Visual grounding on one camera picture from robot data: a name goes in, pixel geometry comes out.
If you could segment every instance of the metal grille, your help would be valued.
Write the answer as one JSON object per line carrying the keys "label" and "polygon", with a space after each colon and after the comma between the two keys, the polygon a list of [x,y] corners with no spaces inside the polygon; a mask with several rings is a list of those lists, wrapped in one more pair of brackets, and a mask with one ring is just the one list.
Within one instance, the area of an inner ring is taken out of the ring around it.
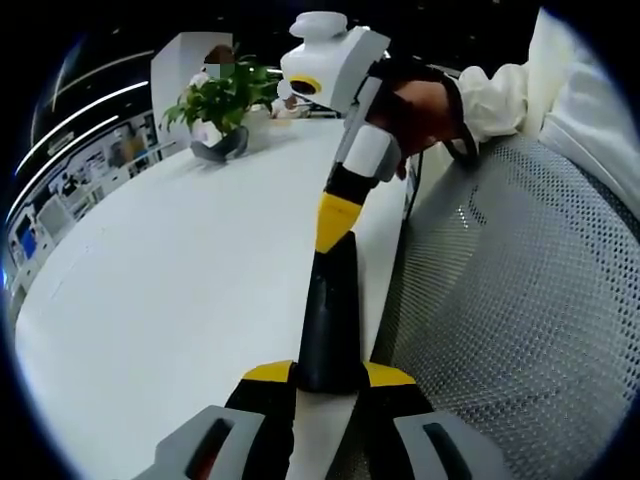
{"label": "metal grille", "polygon": [[[412,216],[373,358],[491,437],[514,478],[578,478],[640,383],[638,222],[538,143],[482,158]],[[329,478],[369,478],[357,416]]]}

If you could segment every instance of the white sleeve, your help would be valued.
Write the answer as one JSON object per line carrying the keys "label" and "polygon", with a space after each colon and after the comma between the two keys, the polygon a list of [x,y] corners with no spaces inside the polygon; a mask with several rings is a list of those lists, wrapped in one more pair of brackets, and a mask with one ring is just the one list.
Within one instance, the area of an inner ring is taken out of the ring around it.
{"label": "white sleeve", "polygon": [[507,64],[489,79],[480,67],[469,67],[457,81],[464,121],[476,143],[511,135],[527,116],[527,65]]}

